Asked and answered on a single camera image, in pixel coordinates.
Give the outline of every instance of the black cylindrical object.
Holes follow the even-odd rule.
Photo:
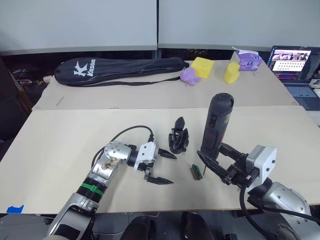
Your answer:
[[[106,185],[87,177],[78,188],[76,193],[85,196],[96,203],[99,203],[106,190]]]
[[[214,160],[218,157],[233,106],[234,98],[228,93],[218,93],[211,100],[200,150]]]

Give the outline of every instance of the white table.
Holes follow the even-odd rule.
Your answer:
[[[207,169],[195,181],[192,164],[203,170],[196,154],[200,149],[207,108],[98,109],[33,111],[0,162],[0,213],[24,205],[22,213],[56,214],[75,192],[90,169],[95,152],[121,130],[147,125],[155,142],[168,147],[168,133],[184,117],[189,146],[178,159],[159,157],[155,176],[174,184],[155,185],[131,167],[112,183],[98,212],[238,209],[235,186],[224,185]],[[149,136],[145,129],[123,134],[119,141],[140,145]],[[320,129],[301,106],[235,107],[224,142],[248,153],[257,144],[277,147],[276,167],[270,178],[301,193],[309,204],[320,203]],[[220,156],[227,168],[233,161]]]
[[[227,84],[228,60],[217,60],[208,79],[195,86],[178,80],[145,86],[70,87],[54,79],[33,110],[207,108],[217,93],[229,93],[236,106],[292,106],[296,100],[262,62],[257,71],[241,71]],[[179,72],[125,78],[129,82],[153,82],[179,76]]]

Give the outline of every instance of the laptop screen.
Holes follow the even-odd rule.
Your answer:
[[[268,67],[284,83],[309,83],[320,63],[320,48],[274,46]]]

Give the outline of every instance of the yellow sponge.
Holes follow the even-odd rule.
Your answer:
[[[224,72],[224,81],[227,84],[232,84],[238,79],[240,75],[239,68],[240,68],[240,65],[235,61],[232,61],[229,63],[229,65],[227,66]]]
[[[197,77],[207,79],[209,77],[209,74],[211,73],[211,70],[215,64],[215,61],[205,59],[202,57],[196,57],[193,63],[191,64],[191,67],[195,69],[195,75]]]

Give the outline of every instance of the laptop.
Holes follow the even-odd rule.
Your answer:
[[[273,46],[267,65],[305,110],[320,111],[320,98],[309,87],[320,65],[320,47]]]

